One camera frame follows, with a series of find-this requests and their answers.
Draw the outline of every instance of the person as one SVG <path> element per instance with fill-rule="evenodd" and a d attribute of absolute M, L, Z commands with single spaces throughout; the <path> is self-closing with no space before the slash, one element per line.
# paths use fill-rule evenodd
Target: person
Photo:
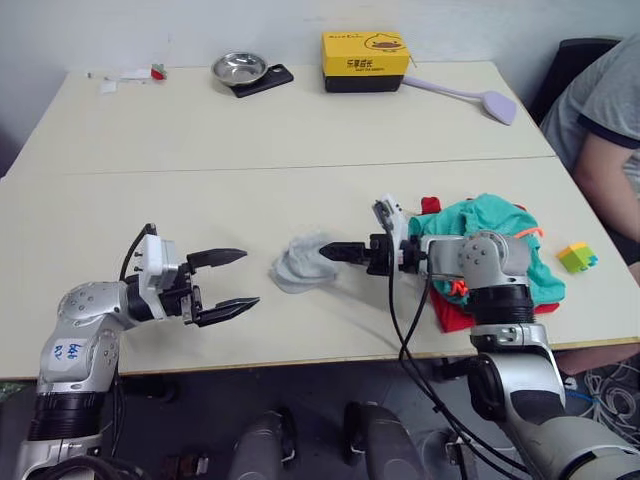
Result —
<path fill-rule="evenodd" d="M 578 75 L 541 129 L 640 285 L 640 35 Z M 637 353 L 638 344 L 596 347 L 556 360 L 575 375 Z"/>

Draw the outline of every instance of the metal bowl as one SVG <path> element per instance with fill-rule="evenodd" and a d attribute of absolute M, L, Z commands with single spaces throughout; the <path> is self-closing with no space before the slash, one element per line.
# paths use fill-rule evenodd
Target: metal bowl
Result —
<path fill-rule="evenodd" d="M 228 53 L 211 65 L 211 73 L 225 85 L 250 85 L 267 72 L 267 62 L 254 53 Z"/>

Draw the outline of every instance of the green cloth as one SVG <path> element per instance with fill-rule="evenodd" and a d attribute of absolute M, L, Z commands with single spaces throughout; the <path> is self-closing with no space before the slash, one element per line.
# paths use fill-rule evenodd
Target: green cloth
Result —
<path fill-rule="evenodd" d="M 471 235 L 478 230 L 494 230 L 503 235 L 515 235 L 523 230 L 537 227 L 535 218 L 496 195 L 483 194 L 475 200 L 465 200 L 451 205 L 440 213 L 420 215 L 409 220 L 409 235 Z M 523 239 L 531 249 L 531 265 L 527 274 L 531 296 L 535 305 L 557 303 L 564 298 L 564 283 L 551 274 L 551 270 L 540 260 L 540 243 L 534 235 Z M 465 304 L 464 297 L 447 295 L 451 283 L 433 282 L 436 289 L 452 303 Z"/>

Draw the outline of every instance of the black cable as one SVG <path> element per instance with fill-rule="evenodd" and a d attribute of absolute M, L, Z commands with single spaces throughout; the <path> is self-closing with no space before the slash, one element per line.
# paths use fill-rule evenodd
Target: black cable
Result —
<path fill-rule="evenodd" d="M 138 233 L 136 238 L 133 240 L 133 243 L 129 247 L 129 250 L 127 250 L 127 254 L 125 255 L 122 262 L 122 267 L 120 268 L 121 282 L 124 282 L 124 279 L 127 277 L 127 267 L 129 266 L 129 262 L 131 261 L 133 252 L 136 251 L 136 248 L 138 248 L 138 245 L 140 245 L 140 242 L 147 234 L 157 235 L 156 226 L 153 223 L 147 223 L 144 227 L 142 227 L 142 230 L 140 230 L 140 233 Z"/>
<path fill-rule="evenodd" d="M 390 238 L 390 244 L 392 245 L 392 250 L 393 250 L 393 240 L 391 238 Z M 393 283 L 394 283 L 394 272 L 395 272 L 395 250 L 393 250 L 391 252 L 391 255 L 390 255 L 389 258 L 390 258 L 390 261 L 389 261 L 389 267 L 390 267 L 389 268 L 389 310 L 391 312 L 391 319 L 393 321 L 394 329 L 395 329 L 396 334 L 398 335 L 398 338 L 399 338 L 400 343 L 401 343 L 400 353 L 398 355 L 398 361 L 400 362 L 400 365 L 402 366 L 404 371 L 407 373 L 409 378 L 411 378 L 411 380 L 413 380 L 413 382 L 416 384 L 416 386 L 425 394 L 425 396 L 427 396 L 427 398 L 429 398 L 434 403 L 436 411 L 442 412 L 442 414 L 444 415 L 445 419 L 449 422 L 449 424 L 451 425 L 453 430 L 456 432 L 456 434 L 462 439 L 463 442 L 465 442 L 465 444 L 469 447 L 469 449 L 478 458 L 480 458 L 482 461 L 484 461 L 487 465 L 492 467 L 494 470 L 500 472 L 505 477 L 510 478 L 510 479 L 514 479 L 514 480 L 520 480 L 519 477 L 517 477 L 515 475 L 512 475 L 510 472 L 508 472 L 508 471 L 504 470 L 503 468 L 501 468 L 500 466 L 496 465 L 494 462 L 492 462 L 486 456 L 484 456 L 482 453 L 480 453 L 478 451 L 478 449 L 466 438 L 466 436 L 463 435 L 462 431 L 466 432 L 467 435 L 469 435 L 471 438 L 476 440 L 476 442 L 478 444 L 480 444 L 483 447 L 485 447 L 487 449 L 487 451 L 489 451 L 491 454 L 493 454 L 495 457 L 499 458 L 500 460 L 504 461 L 505 463 L 507 463 L 507 464 L 511 465 L 512 467 L 517 468 L 517 469 L 519 469 L 519 470 L 521 470 L 521 471 L 523 471 L 525 473 L 527 472 L 527 469 L 523 465 L 519 464 L 518 462 L 515 462 L 511 458 L 509 458 L 509 457 L 503 455 L 502 453 L 498 452 L 491 445 L 489 445 L 488 443 L 484 442 L 476 434 L 471 432 L 471 430 L 469 430 L 469 428 L 466 425 L 464 425 L 455 415 L 453 415 L 453 413 L 451 413 L 451 411 L 446 407 L 446 405 L 442 402 L 442 400 L 440 399 L 440 397 L 438 396 L 436 391 L 433 389 L 433 387 L 431 386 L 430 382 L 420 372 L 420 369 L 419 369 L 417 363 L 415 362 L 415 360 L 413 359 L 413 356 L 411 355 L 411 352 L 410 352 L 410 350 L 408 348 L 408 343 L 409 343 L 409 340 L 411 340 L 411 337 L 413 336 L 413 333 L 415 332 L 415 329 L 417 327 L 418 321 L 419 321 L 420 316 L 422 314 L 422 310 L 424 309 L 424 306 L 425 306 L 426 301 L 427 301 L 427 297 L 429 295 L 429 289 L 431 287 L 431 272 L 428 271 L 427 281 L 426 281 L 426 284 L 425 284 L 425 288 L 424 288 L 422 297 L 420 299 L 420 304 L 418 306 L 418 310 L 416 311 L 416 315 L 413 318 L 413 321 L 412 321 L 412 323 L 410 325 L 410 328 L 409 328 L 409 331 L 408 331 L 407 335 L 403 336 L 402 332 L 400 331 L 400 326 L 399 326 L 398 319 L 397 319 L 397 316 L 396 316 L 396 313 L 395 313 L 395 306 L 394 306 L 394 301 L 393 301 Z M 410 370 L 410 368 L 406 365 L 405 358 L 404 358 L 405 355 L 407 356 L 407 359 L 409 360 L 411 366 L 414 368 L 415 373 L 412 372 Z"/>
<path fill-rule="evenodd" d="M 427 394 L 429 399 L 435 404 L 436 411 L 442 411 L 442 414 L 445 416 L 445 418 L 447 418 L 447 420 L 449 422 L 457 423 L 461 430 L 466 432 L 468 436 L 470 436 L 473 440 L 476 441 L 476 443 L 478 443 L 479 445 L 483 446 L 485 449 L 487 449 L 490 453 L 495 455 L 497 458 L 501 459 L 505 463 L 508 463 L 512 467 L 517 468 L 518 470 L 520 470 L 520 471 L 522 471 L 524 473 L 527 473 L 527 469 L 523 465 L 519 464 L 518 462 L 515 462 L 514 460 L 510 459 L 509 457 L 507 457 L 507 456 L 503 455 L 502 453 L 500 453 L 499 451 L 495 450 L 491 445 L 489 445 L 487 442 L 485 442 L 480 437 L 478 437 L 475 433 L 473 433 L 453 413 L 451 413 L 451 411 L 447 408 L 447 406 L 440 400 L 440 397 L 438 396 L 437 392 L 432 388 L 430 383 L 421 374 L 417 363 L 415 362 L 413 356 L 411 355 L 411 352 L 408 349 L 408 344 L 409 344 L 409 340 L 411 340 L 411 337 L 413 336 L 413 333 L 414 333 L 414 331 L 415 331 L 415 329 L 416 329 L 416 327 L 418 325 L 418 321 L 420 320 L 420 316 L 422 315 L 422 310 L 424 309 L 424 306 L 426 304 L 427 297 L 429 295 L 430 289 L 431 289 L 431 272 L 428 271 L 427 280 L 426 280 L 425 288 L 424 288 L 423 293 L 422 293 L 422 298 L 420 300 L 420 305 L 418 306 L 418 311 L 416 312 L 416 315 L 415 315 L 415 317 L 413 319 L 413 322 L 411 323 L 409 331 L 408 331 L 407 335 L 404 337 L 404 339 L 402 338 L 402 334 L 400 333 L 400 328 L 399 328 L 399 325 L 397 323 L 397 317 L 396 317 L 396 314 L 395 314 L 395 308 L 393 306 L 391 306 L 391 304 L 390 304 L 391 316 L 392 316 L 392 319 L 396 318 L 396 322 L 394 323 L 394 326 L 398 325 L 398 328 L 396 328 L 396 333 L 398 334 L 398 338 L 400 339 L 400 342 L 401 342 L 400 354 L 398 355 L 398 360 L 400 361 L 400 364 L 405 369 L 405 372 L 407 372 L 409 374 L 409 376 L 412 377 L 412 379 L 415 382 L 416 379 L 413 378 L 413 376 L 411 375 L 411 372 L 407 370 L 408 367 L 404 363 L 404 360 L 405 360 L 404 359 L 404 355 L 406 354 L 407 358 L 411 362 L 411 365 L 415 369 L 418 378 L 425 385 L 425 389 L 429 390 L 428 394 L 427 394 L 427 392 L 425 392 L 425 394 Z"/>
<path fill-rule="evenodd" d="M 124 419 L 126 415 L 126 398 L 124 388 L 122 386 L 122 378 L 118 372 L 118 364 L 113 376 L 113 429 L 111 437 L 111 456 L 115 457 L 118 452 L 122 429 L 124 428 Z"/>
<path fill-rule="evenodd" d="M 64 460 L 47 469 L 44 473 L 35 477 L 35 479 L 60 480 L 70 473 L 86 472 L 87 470 L 93 472 L 96 480 L 122 480 L 118 471 L 105 460 L 85 455 Z"/>

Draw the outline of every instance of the handwritten label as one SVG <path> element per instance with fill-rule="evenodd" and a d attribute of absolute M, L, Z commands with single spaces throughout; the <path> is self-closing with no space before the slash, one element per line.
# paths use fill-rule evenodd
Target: handwritten label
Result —
<path fill-rule="evenodd" d="M 49 357 L 49 368 L 64 372 L 78 363 L 84 349 L 82 338 L 62 338 L 56 341 Z"/>

